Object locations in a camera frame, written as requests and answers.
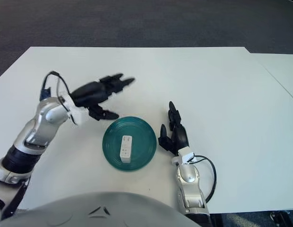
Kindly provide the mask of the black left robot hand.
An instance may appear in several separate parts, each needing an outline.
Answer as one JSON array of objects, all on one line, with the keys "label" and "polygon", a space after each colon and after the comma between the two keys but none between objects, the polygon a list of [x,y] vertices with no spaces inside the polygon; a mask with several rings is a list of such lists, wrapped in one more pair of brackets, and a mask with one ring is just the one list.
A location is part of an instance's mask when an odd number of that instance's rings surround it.
[{"label": "black left robot hand", "polygon": [[135,78],[121,80],[122,73],[106,76],[99,81],[87,83],[74,90],[70,97],[76,107],[84,107],[89,111],[89,116],[99,120],[116,120],[117,113],[104,110],[99,104],[108,100],[113,93],[123,91],[123,88],[134,82]]}]

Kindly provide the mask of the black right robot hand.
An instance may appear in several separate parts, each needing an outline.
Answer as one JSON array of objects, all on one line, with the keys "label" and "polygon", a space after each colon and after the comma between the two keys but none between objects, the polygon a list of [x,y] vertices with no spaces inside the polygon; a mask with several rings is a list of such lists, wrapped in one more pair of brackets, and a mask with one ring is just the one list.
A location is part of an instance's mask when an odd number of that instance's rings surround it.
[{"label": "black right robot hand", "polygon": [[167,136],[167,129],[164,124],[160,128],[160,136],[158,137],[159,145],[166,151],[170,151],[178,156],[178,151],[189,146],[189,141],[185,127],[181,124],[181,116],[175,108],[172,101],[169,102],[169,129],[172,131],[171,137]]}]

